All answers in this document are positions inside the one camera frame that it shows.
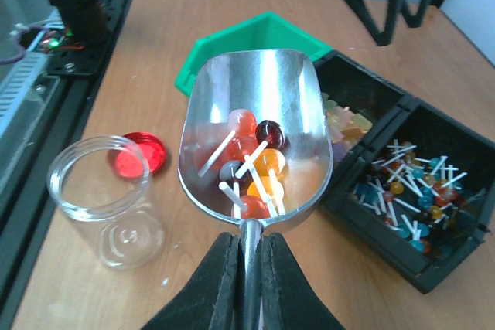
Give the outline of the black bin with lollipops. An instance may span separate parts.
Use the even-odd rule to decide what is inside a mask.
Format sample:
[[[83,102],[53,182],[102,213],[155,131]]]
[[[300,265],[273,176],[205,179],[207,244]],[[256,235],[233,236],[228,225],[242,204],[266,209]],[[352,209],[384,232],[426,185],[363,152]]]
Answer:
[[[494,144],[416,98],[345,169],[323,206],[428,293],[484,240]]]

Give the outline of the green plastic candy bin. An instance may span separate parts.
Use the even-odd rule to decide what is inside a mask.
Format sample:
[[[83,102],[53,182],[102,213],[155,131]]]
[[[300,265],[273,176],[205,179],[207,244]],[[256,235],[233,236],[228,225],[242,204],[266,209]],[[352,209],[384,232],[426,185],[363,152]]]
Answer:
[[[274,12],[263,12],[198,39],[181,67],[175,87],[189,96],[201,66],[230,52],[258,49],[296,49],[315,62],[333,48]]]

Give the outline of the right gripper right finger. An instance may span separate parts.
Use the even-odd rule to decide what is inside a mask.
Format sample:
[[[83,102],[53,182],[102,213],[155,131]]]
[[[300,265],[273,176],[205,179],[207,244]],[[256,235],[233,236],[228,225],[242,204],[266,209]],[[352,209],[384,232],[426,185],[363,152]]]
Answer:
[[[342,329],[306,280],[283,235],[261,244],[261,297],[265,329]]]

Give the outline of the silver metal scoop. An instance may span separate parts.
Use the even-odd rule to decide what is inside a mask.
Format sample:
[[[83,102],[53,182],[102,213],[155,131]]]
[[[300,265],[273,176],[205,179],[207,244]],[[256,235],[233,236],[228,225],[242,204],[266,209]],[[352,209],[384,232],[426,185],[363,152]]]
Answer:
[[[256,329],[265,233],[303,222],[333,171],[329,129],[311,59],[296,49],[222,53],[199,69],[179,146],[183,191],[203,212],[238,229],[234,308]]]

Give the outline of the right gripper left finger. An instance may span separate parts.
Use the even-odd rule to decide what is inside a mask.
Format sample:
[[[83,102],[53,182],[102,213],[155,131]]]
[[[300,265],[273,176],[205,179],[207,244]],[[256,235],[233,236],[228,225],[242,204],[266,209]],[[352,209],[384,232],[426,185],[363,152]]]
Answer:
[[[221,233],[184,288],[143,328],[232,328],[238,250],[239,238]]]

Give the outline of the black bin with popsicle candies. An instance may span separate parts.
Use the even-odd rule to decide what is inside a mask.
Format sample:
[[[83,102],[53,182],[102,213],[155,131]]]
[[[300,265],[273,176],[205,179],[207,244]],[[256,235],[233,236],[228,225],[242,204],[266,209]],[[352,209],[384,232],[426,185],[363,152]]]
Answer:
[[[326,112],[336,107],[349,111],[347,127],[366,123],[364,134],[346,140],[337,121],[328,119],[333,165],[350,166],[356,157],[405,108],[412,95],[348,56],[333,50],[313,63]]]

